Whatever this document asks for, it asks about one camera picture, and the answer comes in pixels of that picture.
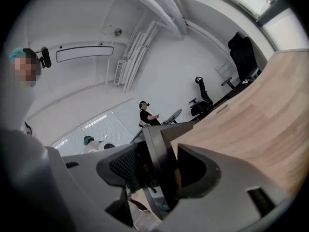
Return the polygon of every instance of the person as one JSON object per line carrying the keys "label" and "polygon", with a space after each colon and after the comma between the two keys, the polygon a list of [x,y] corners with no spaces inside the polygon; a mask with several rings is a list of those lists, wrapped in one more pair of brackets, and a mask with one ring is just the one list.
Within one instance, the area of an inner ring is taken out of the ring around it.
{"label": "person", "polygon": [[8,92],[0,95],[0,125],[12,131],[21,130],[35,100],[33,87],[41,75],[40,60],[31,49],[16,48],[9,56],[3,54],[1,62],[1,90]]}
{"label": "person", "polygon": [[86,136],[84,137],[84,154],[98,151],[98,147],[100,145],[101,141],[95,141],[94,137],[92,136]]}
{"label": "person", "polygon": [[84,148],[83,154],[115,147],[108,141],[95,141],[94,137],[92,136],[84,137],[84,145],[86,147]]}
{"label": "person", "polygon": [[30,48],[16,48],[9,56],[15,76],[26,87],[34,87],[42,69],[38,56]]}
{"label": "person", "polygon": [[145,101],[140,102],[140,119],[151,126],[160,125],[160,122],[157,120],[159,115],[152,116],[150,113],[148,113],[146,111],[148,106],[149,103]]}

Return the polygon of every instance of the man in black shirt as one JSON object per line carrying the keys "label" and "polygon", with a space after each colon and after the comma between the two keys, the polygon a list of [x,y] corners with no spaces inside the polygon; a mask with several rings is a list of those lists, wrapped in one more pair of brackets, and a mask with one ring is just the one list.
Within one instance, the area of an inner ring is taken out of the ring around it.
{"label": "man in black shirt", "polygon": [[149,106],[148,103],[145,101],[140,102],[140,119],[151,126],[160,125],[160,122],[157,120],[159,115],[152,116],[150,113],[146,111],[147,107]]}

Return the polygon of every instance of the white shirt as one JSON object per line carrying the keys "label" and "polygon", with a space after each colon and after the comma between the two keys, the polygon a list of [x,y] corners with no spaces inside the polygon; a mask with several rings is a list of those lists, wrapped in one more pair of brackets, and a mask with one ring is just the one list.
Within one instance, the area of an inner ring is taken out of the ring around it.
{"label": "white shirt", "polygon": [[91,141],[84,148],[84,154],[98,151],[99,141]]}
{"label": "white shirt", "polygon": [[35,94],[33,88],[20,83],[9,64],[3,66],[0,70],[0,128],[20,130]]}

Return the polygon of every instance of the desk surface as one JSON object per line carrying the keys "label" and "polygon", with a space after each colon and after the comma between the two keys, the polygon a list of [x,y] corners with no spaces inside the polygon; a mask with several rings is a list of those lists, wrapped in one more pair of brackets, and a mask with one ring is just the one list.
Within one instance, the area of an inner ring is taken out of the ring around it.
{"label": "desk surface", "polygon": [[172,141],[253,164],[290,194],[309,163],[309,50],[275,53],[247,89]]}
{"label": "desk surface", "polygon": [[174,120],[177,119],[179,114],[182,112],[182,109],[178,109],[171,117],[169,117],[166,121],[168,124],[171,124]]}

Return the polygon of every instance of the black mesh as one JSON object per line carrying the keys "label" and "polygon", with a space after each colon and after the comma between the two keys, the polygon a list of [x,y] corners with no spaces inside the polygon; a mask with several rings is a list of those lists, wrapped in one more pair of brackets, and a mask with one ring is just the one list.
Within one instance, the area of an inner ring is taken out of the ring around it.
{"label": "black mesh", "polygon": [[137,166],[137,150],[130,150],[110,162],[110,170],[125,180],[129,180]]}

